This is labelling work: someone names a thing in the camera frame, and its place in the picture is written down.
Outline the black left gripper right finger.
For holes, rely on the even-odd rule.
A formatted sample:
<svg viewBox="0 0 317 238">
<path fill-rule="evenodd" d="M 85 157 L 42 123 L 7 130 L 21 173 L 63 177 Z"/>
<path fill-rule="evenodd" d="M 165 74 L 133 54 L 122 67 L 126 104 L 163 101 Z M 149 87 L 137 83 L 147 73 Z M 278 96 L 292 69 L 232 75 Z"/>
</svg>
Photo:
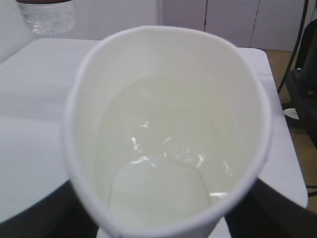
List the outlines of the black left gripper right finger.
<svg viewBox="0 0 317 238">
<path fill-rule="evenodd" d="M 233 238 L 315 238 L 317 214 L 286 198 L 261 179 L 225 216 Z"/>
</svg>

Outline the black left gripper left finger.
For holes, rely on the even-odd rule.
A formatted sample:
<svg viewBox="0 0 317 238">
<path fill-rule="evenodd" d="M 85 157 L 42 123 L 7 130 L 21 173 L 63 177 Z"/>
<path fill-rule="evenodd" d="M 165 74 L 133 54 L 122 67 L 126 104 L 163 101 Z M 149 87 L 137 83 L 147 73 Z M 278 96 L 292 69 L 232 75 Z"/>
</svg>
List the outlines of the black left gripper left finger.
<svg viewBox="0 0 317 238">
<path fill-rule="evenodd" d="M 95 238 L 99 226 L 69 181 L 35 205 L 1 222 L 2 238 Z"/>
</svg>

